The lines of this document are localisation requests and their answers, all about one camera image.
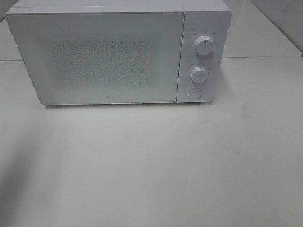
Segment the round door release button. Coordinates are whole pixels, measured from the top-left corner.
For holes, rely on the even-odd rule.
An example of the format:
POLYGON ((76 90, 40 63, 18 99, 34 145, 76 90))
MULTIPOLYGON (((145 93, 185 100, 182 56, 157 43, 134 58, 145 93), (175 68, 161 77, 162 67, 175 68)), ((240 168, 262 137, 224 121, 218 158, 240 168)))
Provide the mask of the round door release button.
POLYGON ((194 100, 198 100, 202 97, 203 92, 199 88, 193 88, 188 92, 188 97, 194 100))

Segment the white timer knob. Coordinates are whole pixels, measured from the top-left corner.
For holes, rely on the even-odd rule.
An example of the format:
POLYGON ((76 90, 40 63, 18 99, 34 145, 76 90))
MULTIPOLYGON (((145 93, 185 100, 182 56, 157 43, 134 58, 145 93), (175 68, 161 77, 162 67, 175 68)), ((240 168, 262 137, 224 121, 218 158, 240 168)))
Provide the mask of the white timer knob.
POLYGON ((201 84, 206 82, 207 79, 208 79, 208 72, 204 67, 197 66, 191 70, 191 80, 193 83, 201 84))

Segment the white microwave door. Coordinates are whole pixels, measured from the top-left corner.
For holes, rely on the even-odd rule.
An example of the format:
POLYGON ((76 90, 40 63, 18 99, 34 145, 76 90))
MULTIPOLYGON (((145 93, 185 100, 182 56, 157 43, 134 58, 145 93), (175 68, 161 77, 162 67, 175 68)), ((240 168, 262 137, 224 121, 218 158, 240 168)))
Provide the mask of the white microwave door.
POLYGON ((183 13, 9 14, 44 105, 175 102, 183 13))

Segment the white upper power knob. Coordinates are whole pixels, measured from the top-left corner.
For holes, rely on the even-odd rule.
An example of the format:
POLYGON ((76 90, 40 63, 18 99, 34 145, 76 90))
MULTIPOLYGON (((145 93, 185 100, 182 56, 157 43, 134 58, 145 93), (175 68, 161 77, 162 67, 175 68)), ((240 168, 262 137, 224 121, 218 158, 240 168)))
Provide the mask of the white upper power knob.
POLYGON ((198 55, 206 56, 213 51, 214 39, 208 34, 202 34, 195 39, 194 45, 198 55))

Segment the white microwave oven body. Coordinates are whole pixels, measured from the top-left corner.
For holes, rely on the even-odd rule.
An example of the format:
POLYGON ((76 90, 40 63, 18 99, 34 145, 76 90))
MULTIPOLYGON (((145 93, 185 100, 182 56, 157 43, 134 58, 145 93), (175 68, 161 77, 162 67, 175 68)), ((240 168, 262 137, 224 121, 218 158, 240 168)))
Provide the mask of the white microwave oven body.
POLYGON ((9 14, 171 12, 183 13, 177 96, 173 103, 209 102, 214 96, 232 16, 232 12, 222 0, 20 0, 8 10, 5 18, 7 20, 9 14), (194 41, 202 34, 208 34, 214 39, 213 51, 206 56, 198 55, 195 51, 194 41), (204 67, 208 72, 208 79, 201 84, 191 80, 191 70, 197 66, 204 67), (202 90, 200 99, 188 97, 188 92, 193 88, 202 90))

